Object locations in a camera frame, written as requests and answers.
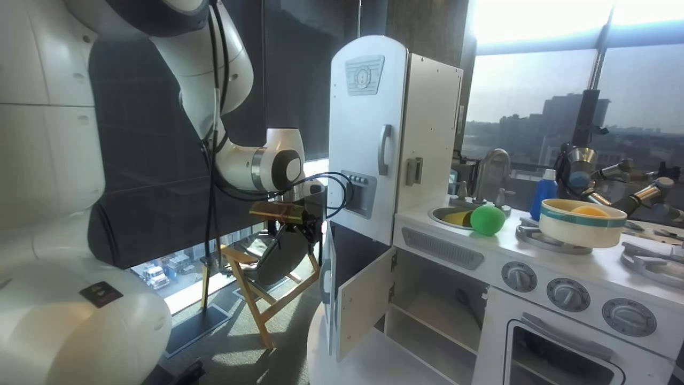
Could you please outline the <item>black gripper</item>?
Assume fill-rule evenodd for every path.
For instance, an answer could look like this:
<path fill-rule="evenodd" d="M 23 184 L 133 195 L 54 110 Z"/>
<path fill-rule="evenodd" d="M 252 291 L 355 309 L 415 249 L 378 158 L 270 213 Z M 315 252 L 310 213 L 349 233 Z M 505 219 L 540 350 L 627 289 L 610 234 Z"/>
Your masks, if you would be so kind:
<path fill-rule="evenodd" d="M 328 189 L 324 184 L 310 184 L 306 188 L 306 197 L 301 199 L 301 205 L 303 205 L 301 231 L 310 244 L 317 244 L 322 240 L 325 199 L 328 199 Z"/>

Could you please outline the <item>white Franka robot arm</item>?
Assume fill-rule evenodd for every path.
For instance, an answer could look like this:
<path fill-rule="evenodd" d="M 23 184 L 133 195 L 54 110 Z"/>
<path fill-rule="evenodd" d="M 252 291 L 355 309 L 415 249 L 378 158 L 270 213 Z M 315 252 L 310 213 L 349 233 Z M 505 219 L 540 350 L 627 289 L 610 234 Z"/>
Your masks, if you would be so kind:
<path fill-rule="evenodd" d="M 135 31 L 175 76 L 212 184 L 303 181 L 298 129 L 230 139 L 254 70 L 223 0 L 0 0 L 0 385 L 142 385 L 170 342 L 164 300 L 90 245 L 110 217 L 90 52 Z"/>

